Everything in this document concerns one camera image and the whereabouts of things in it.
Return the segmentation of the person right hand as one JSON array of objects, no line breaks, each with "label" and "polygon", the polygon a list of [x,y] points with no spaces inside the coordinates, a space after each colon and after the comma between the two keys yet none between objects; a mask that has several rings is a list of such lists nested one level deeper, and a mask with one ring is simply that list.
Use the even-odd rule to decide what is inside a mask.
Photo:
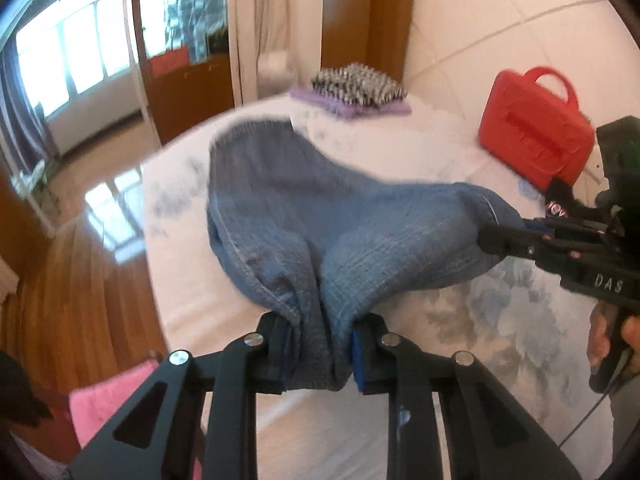
[{"label": "person right hand", "polygon": [[[617,314],[618,307],[599,301],[590,315],[590,330],[587,344],[587,356],[591,367],[598,366],[608,356],[611,341],[608,336],[608,322]],[[620,329],[623,340],[632,350],[629,362],[623,371],[626,377],[639,374],[639,318],[631,316]]]}]

